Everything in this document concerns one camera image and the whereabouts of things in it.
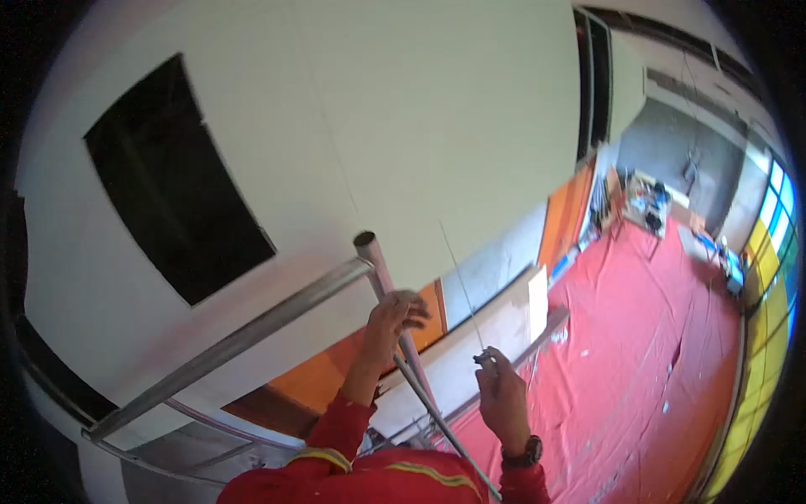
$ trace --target wristwatch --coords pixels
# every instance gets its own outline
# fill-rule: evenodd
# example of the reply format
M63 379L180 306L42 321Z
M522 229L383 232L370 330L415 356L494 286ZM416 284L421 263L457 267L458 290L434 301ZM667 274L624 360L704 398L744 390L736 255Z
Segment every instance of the wristwatch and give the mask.
M507 456L501 448L501 467L503 469L525 469L538 463L543 454L543 442L532 434L526 441L526 451L520 456Z

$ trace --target worker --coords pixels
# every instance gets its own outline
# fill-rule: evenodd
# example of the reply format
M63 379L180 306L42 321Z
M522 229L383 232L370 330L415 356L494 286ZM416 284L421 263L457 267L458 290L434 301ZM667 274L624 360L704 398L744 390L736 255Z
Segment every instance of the worker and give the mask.
M387 369L405 329L423 328L426 303L410 291L387 295L372 310L364 340L341 390L305 440L305 448L282 469L254 469L221 492L218 504L300 502L489 502L488 488L471 463L435 450L389 448L355 458L369 419L380 375ZM476 371L480 412L501 442L504 502L550 502L541 444L531 435L526 384L495 348L495 365Z

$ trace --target metal rod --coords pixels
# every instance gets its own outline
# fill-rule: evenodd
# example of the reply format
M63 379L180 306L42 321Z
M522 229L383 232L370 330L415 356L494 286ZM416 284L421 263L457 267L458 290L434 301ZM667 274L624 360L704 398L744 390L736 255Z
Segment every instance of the metal rod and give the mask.
M85 439L92 441L89 438L89 433L87 431L83 431L81 435L84 436ZM176 474L171 471L168 471L167 469L162 469L161 467L149 464L148 462L146 462L145 460L141 459L138 456L131 455L129 452L124 452L120 448L117 448L104 440L92 441L92 442L95 444L95 446L99 447L104 452L111 453L112 455L118 457L121 460L131 462L132 464L142 467L143 469L148 469L149 471L153 471L154 473L157 474L162 474L163 476L172 477L174 479L187 481L190 483L202 483L203 485L214 486L217 488L222 488L226 486L226 483L224 481L211 480L206 477L189 476L187 474Z
M380 244L378 243L375 233L364 231L355 237L353 245L358 252L358 257L368 260L375 267L372 273L367 275L367 278L378 300L383 299L386 294L392 292L395 288L392 283L392 277L389 275L389 270L386 268L386 261L384 260L383 253L380 251ZM408 330L403 331L397 344L400 345L403 357L405 357L405 361L409 363L409 366L411 366L411 369L414 371L414 376L417 377L418 383L422 386L423 390L426 391L426 395L431 402L436 403L434 395L431 393L431 387L428 385L428 378L422 368L420 355L417 352L417 346L414 344L411 333Z
M242 453L246 453L246 452L252 450L256 446L259 446L259 445L258 445L258 443L254 442L254 441L252 441L250 443L242 444L242 445L240 445L240 446L238 446L236 448L232 448L228 452L222 453L221 455L214 456L214 457L209 458L207 460L202 460L201 462L199 462L197 464L190 465L190 466L188 466L188 467L186 467L184 469L179 469L179 471L177 471L177 472L179 474L195 473L199 469L203 469L205 467L210 467L211 465L216 465L219 462L223 462L224 460L231 459L234 456L238 456L238 455L241 455Z
M88 439L98 442L128 425L177 392L254 347L305 312L332 298L340 290L371 271L372 264L359 257L332 269L212 347L207 348L123 408L107 415L101 422L89 429Z
M481 480L487 484L487 487L490 489L490 493L493 495L493 497L495 497L498 502L501 502L501 494L498 493L498 489L492 484L490 478L484 474L484 471L482 471L481 468L476 464L476 461L470 457L470 455L467 453L467 450L464 449L464 446L462 446L459 440L456 439L456 435L453 433L451 428L448 427L448 424L445 423L445 420L442 419L442 415L439 413L439 410L437 410L437 408L434 406L434 403L432 403L428 398L428 395L426 395L426 391L418 383L412 369L399 355L395 354L394 359L395 364L397 364L397 367L401 370L401 373L403 373L403 376L409 385L411 385L411 388L414 389L414 393L420 398L420 401L422 401L423 406L426 407L426 410L431 415L431 418L434 419L437 425L439 425L439 429L442 431L445 437L448 438L448 441L451 442L456 451L470 461Z
M392 283L392 277L389 276L389 271L386 269L386 261L384 261L384 256L380 252L380 244L378 243L375 233L364 231L355 237L353 245L355 245L355 250L358 252L358 257L368 260L375 266L372 273L368 275L369 283L372 285L372 289L375 290L375 295L378 299L382 299L387 293L394 290L394 284ZM439 410L434 405L434 395L431 393L431 389L428 386L428 380L426 379L425 371L422 369L417 347L414 346L414 341L411 339L411 334L408 331L404 331L399 344L405 360L397 354L395 354L394 360L397 367L401 370L401 373L403 373L403 377L409 385L411 385L411 388L414 389L414 393L420 398L428 414L430 414L431 418L439 425L445 437L448 438L461 456L470 461L473 468L479 474L479 477L481 477L482 481L489 487L492 495L500 502L501 494L498 493L498 490L487 475L484 474L484 471L470 458L467 450L465 450L464 446L456 439L453 431L451 431L451 428L445 423Z
M207 427L211 427L217 431L224 432L229 435L233 435L240 439L245 439L246 441L253 441L258 444L263 444L265 446L270 446L273 448L283 448L287 450L296 451L299 447L296 446L289 446L287 444L282 444L278 441L273 441L271 439L266 439L260 437L258 435L252 434L250 432L242 431L237 427L232 427L231 425L227 425L224 422L219 422L216 419L213 419L206 414L199 413L198 411L194 410L190 406L186 406L181 402L177 401L174 398L167 399L165 401L166 406L172 407L174 410L179 411L180 413L189 416L191 419L196 420L199 423L206 425Z

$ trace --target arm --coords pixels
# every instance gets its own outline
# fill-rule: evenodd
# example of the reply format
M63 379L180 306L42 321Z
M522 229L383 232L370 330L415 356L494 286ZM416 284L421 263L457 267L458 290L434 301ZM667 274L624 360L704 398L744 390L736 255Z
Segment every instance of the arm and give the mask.
M372 400L378 379L392 360L400 334L405 329L424 327L422 319L429 318L426 303L410 291L390 293L372 310L361 350L339 395L305 440L307 448L291 460L290 468L321 477L351 471L376 409Z
M425 302L413 292L390 293L372 310L359 355L339 394L314 426L306 448L282 469L256 469L229 484L218 504L289 502L294 489L306 480L346 474L375 412L372 400L378 378L386 369L404 329L424 327L429 319Z
M485 361L476 371L481 396L480 413L487 427L501 441L508 458L521 457L531 436L526 413L526 383L515 373L509 360L496 348L487 353L495 362ZM526 468L504 466L501 474L501 496L505 504L547 504L543 467L535 462Z

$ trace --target red shirt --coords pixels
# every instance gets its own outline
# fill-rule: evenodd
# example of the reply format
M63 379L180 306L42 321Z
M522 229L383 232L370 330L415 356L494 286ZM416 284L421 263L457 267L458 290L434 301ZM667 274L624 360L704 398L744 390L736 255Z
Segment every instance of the red shirt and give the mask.
M394 448L355 459L373 412L337 396L305 441L307 448L282 469L255 469L236 477L218 504L490 501L470 462L457 455ZM540 464L506 469L501 494L508 504L550 502Z

